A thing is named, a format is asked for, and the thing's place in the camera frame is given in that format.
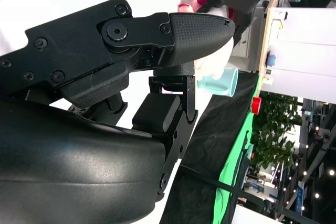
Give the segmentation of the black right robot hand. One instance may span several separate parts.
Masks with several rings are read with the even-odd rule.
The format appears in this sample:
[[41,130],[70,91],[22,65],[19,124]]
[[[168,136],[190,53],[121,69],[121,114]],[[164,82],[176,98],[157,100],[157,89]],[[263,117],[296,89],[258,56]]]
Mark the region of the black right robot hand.
[[205,13],[109,0],[1,56],[1,223],[132,223],[164,196],[198,116],[195,60],[233,37]]

